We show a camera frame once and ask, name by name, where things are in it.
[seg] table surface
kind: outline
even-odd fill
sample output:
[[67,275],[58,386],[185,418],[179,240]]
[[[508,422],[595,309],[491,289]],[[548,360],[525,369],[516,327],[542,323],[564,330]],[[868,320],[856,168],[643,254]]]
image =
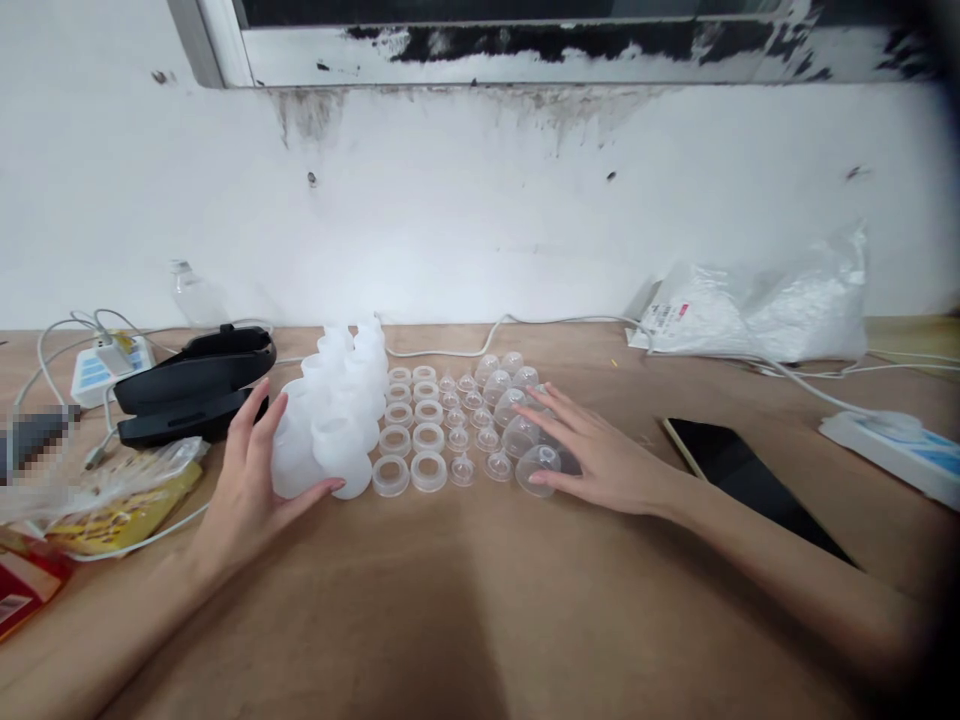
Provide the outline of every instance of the table surface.
[[[475,349],[488,326],[386,328],[396,351]],[[316,329],[281,329],[279,356],[309,354]],[[51,347],[75,337],[51,335]],[[157,336],[168,344],[183,333]],[[35,333],[0,333],[0,402],[36,368]],[[958,517],[816,432],[829,406],[783,380],[719,361],[647,358],[618,324],[505,325],[542,379],[666,462],[673,416],[736,430],[864,568],[921,599],[947,570]],[[73,353],[54,377],[69,387]],[[475,361],[426,361],[459,376]],[[271,373],[273,393],[299,376]],[[960,386],[912,370],[820,381],[838,397],[920,417],[957,439]],[[42,381],[30,405],[52,401]],[[77,445],[103,435],[102,409]],[[206,502],[222,446],[177,513]],[[84,566],[0,647],[0,677],[70,642],[107,595],[125,592],[195,531],[121,561]],[[470,488],[372,489],[309,512],[202,608],[134,678],[107,718],[847,717],[863,706],[823,648],[685,531],[573,498],[539,500],[480,473]]]

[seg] clear plastic bottle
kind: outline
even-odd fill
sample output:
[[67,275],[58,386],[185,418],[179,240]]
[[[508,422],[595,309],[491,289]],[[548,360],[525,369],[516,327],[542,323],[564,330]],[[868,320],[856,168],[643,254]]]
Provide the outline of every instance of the clear plastic bottle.
[[173,273],[173,300],[190,327],[211,329],[230,322],[217,291],[193,272],[190,263],[171,260],[170,272]]

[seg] white wall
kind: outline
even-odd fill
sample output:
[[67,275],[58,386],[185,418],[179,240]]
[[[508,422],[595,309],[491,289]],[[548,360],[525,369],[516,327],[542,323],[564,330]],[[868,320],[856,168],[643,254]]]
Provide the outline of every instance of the white wall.
[[172,257],[287,324],[620,313],[678,258],[785,258],[858,215],[869,314],[958,287],[927,86],[210,91],[159,0],[2,3],[0,63],[0,327],[177,323]]

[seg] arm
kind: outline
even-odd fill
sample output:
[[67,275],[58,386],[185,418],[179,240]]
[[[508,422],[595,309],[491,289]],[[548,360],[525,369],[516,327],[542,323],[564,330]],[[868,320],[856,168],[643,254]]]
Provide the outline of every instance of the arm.
[[902,682],[918,660],[923,609],[860,570],[797,538],[712,485],[658,460],[596,413],[548,384],[530,390],[556,418],[516,406],[562,442],[582,477],[540,471],[531,482],[696,533],[877,684]]
[[6,682],[0,689],[5,718],[96,717],[237,570],[315,502],[343,486],[342,480],[325,480],[291,501],[276,501],[270,457],[287,396],[281,394],[254,425],[268,391],[267,381],[260,383],[231,423],[217,489],[188,548],[164,559],[128,593],[86,608],[70,642]]

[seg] window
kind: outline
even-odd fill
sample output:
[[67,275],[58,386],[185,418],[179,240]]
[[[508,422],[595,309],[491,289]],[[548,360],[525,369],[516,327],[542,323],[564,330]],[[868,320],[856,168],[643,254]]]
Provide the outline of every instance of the window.
[[865,0],[168,2],[208,86],[869,82],[938,72],[923,38]]

